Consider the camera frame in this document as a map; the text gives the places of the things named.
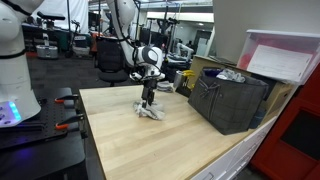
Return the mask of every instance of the black office chair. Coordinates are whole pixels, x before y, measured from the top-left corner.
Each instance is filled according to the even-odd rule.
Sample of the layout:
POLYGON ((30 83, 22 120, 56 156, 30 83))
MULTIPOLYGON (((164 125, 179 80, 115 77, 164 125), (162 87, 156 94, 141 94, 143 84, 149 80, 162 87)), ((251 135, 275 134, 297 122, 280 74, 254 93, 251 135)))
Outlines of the black office chair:
POLYGON ((125 71, 125 56, 117 40, 109 38, 97 38, 97 55, 94 57, 95 67, 101 72, 98 78, 109 82, 110 87, 115 83, 121 83, 128 79, 125 71))

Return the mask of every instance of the red cabinet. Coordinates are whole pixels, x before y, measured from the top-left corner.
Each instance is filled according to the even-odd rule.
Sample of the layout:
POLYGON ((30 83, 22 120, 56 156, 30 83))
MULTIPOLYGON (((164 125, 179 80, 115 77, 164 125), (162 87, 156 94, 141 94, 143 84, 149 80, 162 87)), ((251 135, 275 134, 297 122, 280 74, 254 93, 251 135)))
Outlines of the red cabinet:
POLYGON ((288 104, 251 164, 271 179, 320 180, 320 66, 288 104))

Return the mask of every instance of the black storage bin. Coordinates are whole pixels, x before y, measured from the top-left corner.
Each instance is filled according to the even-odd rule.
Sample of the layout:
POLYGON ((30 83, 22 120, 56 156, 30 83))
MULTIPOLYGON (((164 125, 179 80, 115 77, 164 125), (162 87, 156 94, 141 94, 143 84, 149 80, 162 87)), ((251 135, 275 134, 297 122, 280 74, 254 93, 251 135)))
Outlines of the black storage bin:
POLYGON ((222 80, 205 73, 208 70, 216 71, 202 70, 189 104, 224 135, 247 131, 268 84, 244 75, 244 83, 222 80))

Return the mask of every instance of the crumpled cloth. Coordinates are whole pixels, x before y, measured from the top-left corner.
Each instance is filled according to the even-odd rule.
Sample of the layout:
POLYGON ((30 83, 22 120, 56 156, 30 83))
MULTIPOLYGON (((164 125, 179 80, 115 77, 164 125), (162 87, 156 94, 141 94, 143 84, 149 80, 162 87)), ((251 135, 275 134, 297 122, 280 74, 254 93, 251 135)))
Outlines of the crumpled cloth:
POLYGON ((173 92, 173 88, 171 87, 169 81, 158 82, 157 90, 163 91, 163 92, 169 92, 169 93, 173 92))
POLYGON ((230 69, 224 69, 217 75, 217 78, 243 83, 246 79, 240 73, 235 73, 230 69))
POLYGON ((150 117, 154 120, 162 120, 164 118, 165 113, 162 104, 153 101, 151 106, 147 104, 147 107, 143 108, 142 102, 143 101, 135 101, 133 103, 133 108, 140 117, 150 117))

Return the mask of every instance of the light wood tabletop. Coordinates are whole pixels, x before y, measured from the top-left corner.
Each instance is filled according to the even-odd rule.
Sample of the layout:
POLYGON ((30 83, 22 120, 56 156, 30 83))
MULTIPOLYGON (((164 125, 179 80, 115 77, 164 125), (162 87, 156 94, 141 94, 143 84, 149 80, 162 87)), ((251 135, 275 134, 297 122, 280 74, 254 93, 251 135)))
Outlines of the light wood tabletop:
POLYGON ((106 178, 188 179, 253 132, 224 136, 177 93, 155 91, 166 117, 138 117, 143 86, 80 90, 106 178))

